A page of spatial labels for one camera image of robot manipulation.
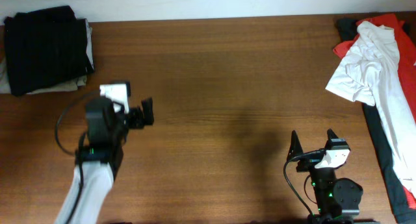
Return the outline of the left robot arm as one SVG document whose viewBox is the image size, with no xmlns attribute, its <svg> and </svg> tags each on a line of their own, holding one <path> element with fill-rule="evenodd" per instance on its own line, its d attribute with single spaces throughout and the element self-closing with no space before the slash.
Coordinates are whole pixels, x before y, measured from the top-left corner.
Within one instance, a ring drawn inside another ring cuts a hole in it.
<svg viewBox="0 0 416 224">
<path fill-rule="evenodd" d="M 125 113 L 125 107 L 107 97 L 85 105 L 87 130 L 74 151 L 75 167 L 70 190 L 55 223 L 95 223 L 107 194 L 113 187 L 132 129 L 154 123 L 153 99 Z"/>
</svg>

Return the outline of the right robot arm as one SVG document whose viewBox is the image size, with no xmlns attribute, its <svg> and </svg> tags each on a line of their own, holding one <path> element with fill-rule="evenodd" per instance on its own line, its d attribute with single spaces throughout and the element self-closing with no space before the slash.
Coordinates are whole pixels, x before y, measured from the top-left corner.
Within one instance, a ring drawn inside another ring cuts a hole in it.
<svg viewBox="0 0 416 224">
<path fill-rule="evenodd" d="M 363 188 L 351 179 L 336 177 L 335 170 L 346 163 L 350 146 L 331 129 L 327 130 L 327 137 L 323 148 L 305 153 L 297 133 L 292 131 L 287 161 L 283 166 L 287 169 L 288 164 L 296 162 L 298 173 L 309 173 L 318 208 L 317 214 L 314 214 L 300 197 L 287 173 L 284 172 L 283 175 L 295 196 L 309 212 L 308 223 L 353 223 L 354 218 L 359 215 Z"/>
</svg>

